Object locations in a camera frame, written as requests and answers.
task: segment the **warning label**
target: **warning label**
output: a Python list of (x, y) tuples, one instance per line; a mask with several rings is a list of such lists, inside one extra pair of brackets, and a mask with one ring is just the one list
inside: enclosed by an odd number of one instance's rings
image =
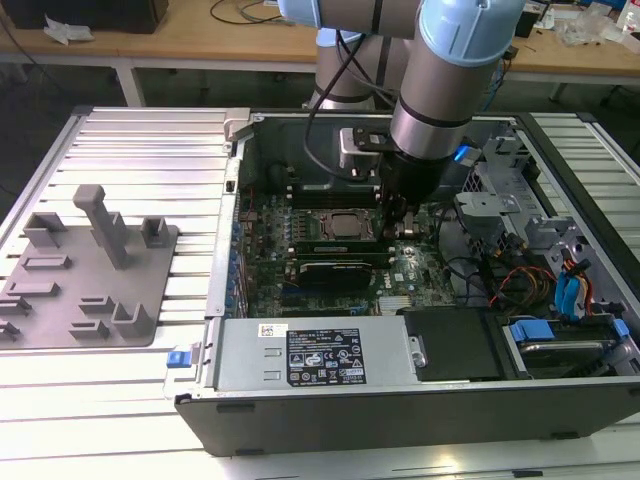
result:
[(287, 382), (292, 387), (367, 383), (360, 330), (287, 331)]

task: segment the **metal bracket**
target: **metal bracket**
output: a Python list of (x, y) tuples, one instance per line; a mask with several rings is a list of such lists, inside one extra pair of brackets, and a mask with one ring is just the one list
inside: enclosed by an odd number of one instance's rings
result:
[(557, 217), (543, 219), (532, 217), (524, 227), (529, 240), (529, 247), (536, 249), (548, 249), (555, 245), (560, 238), (574, 225), (570, 218)]

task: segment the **white plastic bag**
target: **white plastic bag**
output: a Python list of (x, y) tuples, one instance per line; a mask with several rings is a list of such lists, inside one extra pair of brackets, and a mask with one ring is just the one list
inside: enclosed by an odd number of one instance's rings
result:
[(91, 35), (91, 29), (83, 25), (67, 25), (66, 23), (56, 22), (45, 15), (47, 27), (44, 27), (44, 33), (54, 40), (69, 45), (70, 40), (79, 42), (90, 42), (95, 40)]

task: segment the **aluminum extrusion table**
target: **aluminum extrusion table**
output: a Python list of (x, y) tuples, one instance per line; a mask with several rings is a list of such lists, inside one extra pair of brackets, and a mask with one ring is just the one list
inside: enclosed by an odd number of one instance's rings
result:
[[(107, 207), (120, 210), (128, 224), (163, 215), (181, 230), (152, 345), (0, 353), (3, 478), (513, 478), (514, 470), (523, 469), (542, 471), (544, 478), (637, 478), (640, 415), (590, 438), (555, 442), (242, 458), (206, 454), (165, 399), (171, 392), (163, 385), (167, 352), (201, 340), (227, 163), (225, 115), (222, 109), (110, 108), (75, 115), (0, 227), (0, 283), (26, 246), (20, 232), (30, 212), (56, 211), (66, 224), (85, 222), (71, 202), (80, 183), (104, 185)], [(635, 164), (597, 124), (569, 114), (536, 119), (640, 254)], [(542, 187), (553, 197), (550, 184)], [(552, 201), (561, 209), (559, 198)], [(181, 375), (189, 382), (194, 372)]]

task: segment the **computer case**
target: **computer case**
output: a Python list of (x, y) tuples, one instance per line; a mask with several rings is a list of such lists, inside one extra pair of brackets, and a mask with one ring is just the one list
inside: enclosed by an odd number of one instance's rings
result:
[(153, 33), (169, 0), (0, 0), (17, 28), (43, 28), (45, 15), (94, 30)]

